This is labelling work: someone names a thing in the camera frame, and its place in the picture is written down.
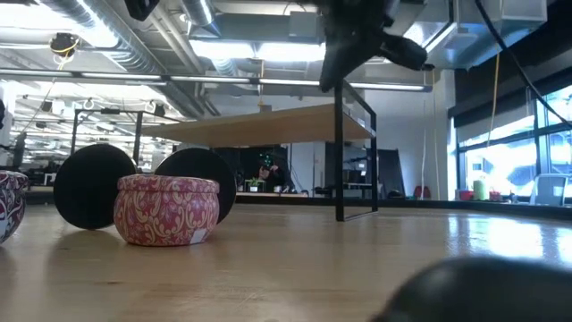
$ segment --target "blurred black object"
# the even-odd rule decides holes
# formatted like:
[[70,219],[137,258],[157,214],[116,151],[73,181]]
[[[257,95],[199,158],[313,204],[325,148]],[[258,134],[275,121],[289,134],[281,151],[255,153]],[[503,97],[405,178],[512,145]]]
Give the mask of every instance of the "blurred black object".
[[572,273],[505,258],[456,258],[403,284],[373,322],[572,320]]
[[414,41],[393,36],[390,27],[400,0],[310,0],[324,16],[326,52],[320,89],[330,90],[373,56],[421,70],[427,52]]
[[153,12],[160,0],[125,0],[131,18],[144,21]]

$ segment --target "chair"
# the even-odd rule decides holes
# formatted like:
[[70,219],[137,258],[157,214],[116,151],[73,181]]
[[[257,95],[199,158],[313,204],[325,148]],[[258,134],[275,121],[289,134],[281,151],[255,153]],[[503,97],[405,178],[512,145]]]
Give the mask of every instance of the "chair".
[[564,206],[564,190],[568,186],[567,174],[538,174],[534,179],[531,205]]

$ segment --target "wooden tabletop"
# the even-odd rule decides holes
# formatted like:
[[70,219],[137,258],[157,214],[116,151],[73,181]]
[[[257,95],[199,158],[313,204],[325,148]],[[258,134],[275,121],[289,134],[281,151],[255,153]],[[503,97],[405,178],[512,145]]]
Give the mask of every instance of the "wooden tabletop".
[[337,223],[334,213],[235,205],[204,244],[150,248],[30,206],[0,247],[0,321],[366,322],[443,258],[572,265],[571,226],[557,221],[384,208]]
[[[334,141],[333,114],[333,104],[327,104],[149,126],[143,128],[142,133],[210,148]],[[345,140],[364,140],[375,135],[348,108],[344,107],[343,115]]]

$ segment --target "yellow cord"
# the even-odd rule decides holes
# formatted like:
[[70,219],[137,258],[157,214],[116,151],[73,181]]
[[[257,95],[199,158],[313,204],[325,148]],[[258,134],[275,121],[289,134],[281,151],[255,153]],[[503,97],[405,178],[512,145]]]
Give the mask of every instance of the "yellow cord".
[[501,52],[497,53],[497,65],[494,71],[494,90],[492,94],[492,115],[491,115],[491,129],[489,130],[489,137],[486,140],[486,148],[491,144],[492,127],[494,126],[494,115],[497,111],[497,94],[499,89],[499,69],[501,65]]

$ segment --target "support column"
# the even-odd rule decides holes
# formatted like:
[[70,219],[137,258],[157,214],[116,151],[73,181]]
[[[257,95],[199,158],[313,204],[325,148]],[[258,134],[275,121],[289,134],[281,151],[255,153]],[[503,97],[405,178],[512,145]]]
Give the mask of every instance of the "support column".
[[335,182],[335,205],[336,205],[336,221],[345,221],[343,213],[343,96],[342,96],[342,81],[339,81],[334,90],[334,138],[333,143],[333,177]]

